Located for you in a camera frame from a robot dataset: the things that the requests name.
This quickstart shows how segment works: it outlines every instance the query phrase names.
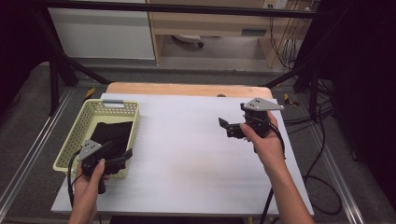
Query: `wooden edge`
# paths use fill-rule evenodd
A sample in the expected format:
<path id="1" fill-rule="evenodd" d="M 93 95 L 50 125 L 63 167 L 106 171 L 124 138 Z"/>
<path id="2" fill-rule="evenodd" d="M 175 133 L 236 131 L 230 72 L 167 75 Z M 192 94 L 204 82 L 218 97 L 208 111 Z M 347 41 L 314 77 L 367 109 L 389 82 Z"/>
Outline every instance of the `wooden edge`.
<path id="1" fill-rule="evenodd" d="M 106 93 L 120 94 L 157 94 L 157 95 L 189 95 L 227 97 L 261 97 L 272 99 L 272 93 L 264 87 L 190 85 L 190 84 L 158 84 L 158 83 L 111 83 Z"/>

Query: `human hand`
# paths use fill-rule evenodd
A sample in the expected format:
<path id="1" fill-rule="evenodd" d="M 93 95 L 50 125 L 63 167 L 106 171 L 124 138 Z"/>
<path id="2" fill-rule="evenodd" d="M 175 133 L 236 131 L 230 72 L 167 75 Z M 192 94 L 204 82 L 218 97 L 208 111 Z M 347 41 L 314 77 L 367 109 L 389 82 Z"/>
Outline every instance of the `human hand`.
<path id="1" fill-rule="evenodd" d="M 82 175 L 81 163 L 78 164 L 75 182 L 75 197 L 69 223 L 92 223 L 96 216 L 96 199 L 98 185 L 105 170 L 105 160 L 101 159 L 93 170 L 91 177 Z"/>
<path id="2" fill-rule="evenodd" d="M 277 127 L 277 120 L 271 112 L 267 112 L 268 118 L 272 124 Z M 270 129 L 268 135 L 261 138 L 254 132 L 254 130 L 243 123 L 240 125 L 242 132 L 251 141 L 256 148 L 260 161 L 264 165 L 264 169 L 269 175 L 272 171 L 278 169 L 280 166 L 285 165 L 285 158 L 282 151 L 280 139 L 276 133 Z"/>

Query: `plastic basket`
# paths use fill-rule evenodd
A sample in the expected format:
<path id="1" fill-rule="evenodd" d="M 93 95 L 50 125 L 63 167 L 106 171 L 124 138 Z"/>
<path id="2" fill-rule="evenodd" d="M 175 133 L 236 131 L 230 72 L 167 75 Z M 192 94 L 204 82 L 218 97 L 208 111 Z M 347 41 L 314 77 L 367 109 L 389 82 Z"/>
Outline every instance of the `plastic basket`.
<path id="1" fill-rule="evenodd" d="M 64 145 L 53 163 L 55 171 L 67 173 L 67 167 L 73 154 L 81 149 L 86 139 L 90 139 L 92 133 L 99 122 L 118 123 L 132 121 L 133 126 L 129 135 L 128 145 L 125 150 L 132 148 L 139 126 L 139 104 L 133 101 L 120 100 L 87 100 L 78 113 L 78 117 L 73 127 L 67 135 Z M 73 172 L 77 167 L 76 160 L 73 164 Z M 125 169 L 120 170 L 114 177 L 125 177 L 128 173 L 129 160 Z"/>

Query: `right hand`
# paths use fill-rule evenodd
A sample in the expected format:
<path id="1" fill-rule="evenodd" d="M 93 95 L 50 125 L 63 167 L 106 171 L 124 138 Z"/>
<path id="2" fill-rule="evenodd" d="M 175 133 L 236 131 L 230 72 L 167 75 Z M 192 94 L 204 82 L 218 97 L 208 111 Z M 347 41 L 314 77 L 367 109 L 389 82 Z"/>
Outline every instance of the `right hand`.
<path id="1" fill-rule="evenodd" d="M 269 111 L 267 113 L 270 122 L 277 127 L 277 120 L 274 115 Z M 247 137 L 247 140 L 251 141 L 256 148 L 257 154 L 267 174 L 268 172 L 276 170 L 281 165 L 283 166 L 286 164 L 280 140 L 272 130 L 270 130 L 266 137 L 261 138 L 247 124 L 243 123 L 240 127 Z"/>

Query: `forearm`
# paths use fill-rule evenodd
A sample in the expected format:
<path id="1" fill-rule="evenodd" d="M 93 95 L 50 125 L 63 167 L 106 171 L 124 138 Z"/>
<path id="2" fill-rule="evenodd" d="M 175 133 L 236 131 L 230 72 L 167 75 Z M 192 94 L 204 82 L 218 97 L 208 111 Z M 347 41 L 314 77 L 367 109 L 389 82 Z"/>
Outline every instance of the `forearm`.
<path id="1" fill-rule="evenodd" d="M 273 186 L 282 223 L 314 223 L 286 164 L 267 171 Z"/>

